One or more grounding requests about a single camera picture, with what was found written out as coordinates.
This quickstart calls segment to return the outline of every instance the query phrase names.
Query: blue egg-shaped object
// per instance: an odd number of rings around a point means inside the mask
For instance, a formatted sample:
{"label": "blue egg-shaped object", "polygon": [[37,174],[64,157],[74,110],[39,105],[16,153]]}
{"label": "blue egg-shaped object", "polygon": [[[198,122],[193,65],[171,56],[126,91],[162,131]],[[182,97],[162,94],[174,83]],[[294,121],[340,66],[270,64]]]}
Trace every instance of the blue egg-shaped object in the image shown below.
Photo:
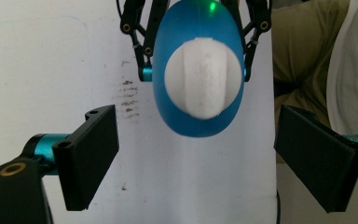
{"label": "blue egg-shaped object", "polygon": [[172,54],[185,42],[206,37],[226,45],[244,71],[241,34],[229,11],[214,0],[182,0],[169,8],[158,28],[153,58],[153,89],[158,111],[176,133],[207,137],[222,132],[240,107],[244,76],[233,102],[217,116],[197,119],[179,109],[165,86],[165,70]]}

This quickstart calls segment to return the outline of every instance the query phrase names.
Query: black metal bracket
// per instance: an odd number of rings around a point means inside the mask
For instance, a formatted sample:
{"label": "black metal bracket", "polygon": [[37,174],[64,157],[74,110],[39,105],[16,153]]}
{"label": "black metal bracket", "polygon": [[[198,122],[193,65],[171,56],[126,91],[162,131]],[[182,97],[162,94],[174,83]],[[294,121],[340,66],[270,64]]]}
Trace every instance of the black metal bracket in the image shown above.
{"label": "black metal bracket", "polygon": [[358,178],[358,143],[309,111],[281,107],[275,149],[326,212],[343,212]]}
{"label": "black metal bracket", "polygon": [[56,168],[67,210],[89,207],[118,152],[115,106],[91,110],[77,130],[50,146],[55,163],[35,154],[43,136],[32,137],[18,158],[0,166],[0,223],[52,223],[41,178]]}
{"label": "black metal bracket", "polygon": [[129,35],[132,41],[132,48],[135,52],[136,63],[138,64],[138,76],[144,81],[143,70],[145,67],[144,52],[141,43],[138,40],[136,32],[145,36],[146,30],[142,27],[140,21],[142,11],[144,10],[145,0],[130,0],[124,4],[123,14],[120,15],[120,29],[123,34]]}
{"label": "black metal bracket", "polygon": [[269,7],[267,1],[263,0],[246,0],[249,9],[249,16],[251,21],[243,29],[243,36],[247,36],[252,30],[254,34],[251,40],[246,44],[246,78],[245,82],[249,81],[252,74],[252,64],[255,58],[255,50],[258,45],[258,38],[265,32],[271,29],[271,9],[272,3],[269,0]]}
{"label": "black metal bracket", "polygon": [[144,55],[146,57],[153,56],[158,27],[169,6],[169,0],[153,0],[144,41]]}

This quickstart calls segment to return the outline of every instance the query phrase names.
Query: screw hole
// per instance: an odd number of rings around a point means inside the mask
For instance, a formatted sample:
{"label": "screw hole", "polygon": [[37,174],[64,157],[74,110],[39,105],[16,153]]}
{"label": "screw hole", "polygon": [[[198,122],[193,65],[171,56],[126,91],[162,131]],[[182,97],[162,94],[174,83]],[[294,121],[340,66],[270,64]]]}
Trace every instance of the screw hole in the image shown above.
{"label": "screw hole", "polygon": [[131,26],[130,26],[128,23],[124,24],[124,25],[123,25],[123,30],[124,30],[125,32],[129,32],[129,31],[131,30]]}
{"label": "screw hole", "polygon": [[146,54],[151,54],[151,53],[152,53],[152,49],[151,49],[151,48],[145,49],[145,53],[146,53]]}
{"label": "screw hole", "polygon": [[0,171],[0,175],[1,176],[16,175],[19,172],[23,171],[26,166],[27,165],[24,162],[16,162],[16,163],[10,164]]}
{"label": "screw hole", "polygon": [[261,22],[260,28],[261,28],[262,30],[266,30],[267,28],[269,28],[269,23],[266,22],[266,21]]}

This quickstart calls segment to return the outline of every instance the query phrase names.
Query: teal cylindrical connector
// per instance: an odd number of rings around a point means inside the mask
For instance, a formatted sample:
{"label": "teal cylindrical connector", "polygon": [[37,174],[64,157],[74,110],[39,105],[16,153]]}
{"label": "teal cylindrical connector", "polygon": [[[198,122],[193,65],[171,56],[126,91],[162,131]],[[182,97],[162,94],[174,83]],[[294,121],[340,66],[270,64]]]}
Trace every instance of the teal cylindrical connector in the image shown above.
{"label": "teal cylindrical connector", "polygon": [[[68,135],[68,133],[47,133],[43,135],[34,149],[34,154],[36,156],[44,156],[47,161],[55,164],[52,146],[58,141],[65,139]],[[57,174],[57,170],[48,173],[48,175]]]}
{"label": "teal cylindrical connector", "polygon": [[144,82],[151,82],[153,80],[153,70],[151,67],[145,67],[143,70]]}

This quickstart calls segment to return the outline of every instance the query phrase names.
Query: white backdrop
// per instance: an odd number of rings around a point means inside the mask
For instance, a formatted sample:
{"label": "white backdrop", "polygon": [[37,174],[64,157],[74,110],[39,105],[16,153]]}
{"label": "white backdrop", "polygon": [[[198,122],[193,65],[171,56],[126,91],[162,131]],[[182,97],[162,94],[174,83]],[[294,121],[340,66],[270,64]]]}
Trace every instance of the white backdrop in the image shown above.
{"label": "white backdrop", "polygon": [[237,117],[194,139],[164,124],[151,83],[138,81],[114,0],[0,0],[0,164],[34,134],[71,133],[111,104],[120,151],[89,210],[67,212],[58,177],[44,177],[55,223],[275,223],[269,33]]}

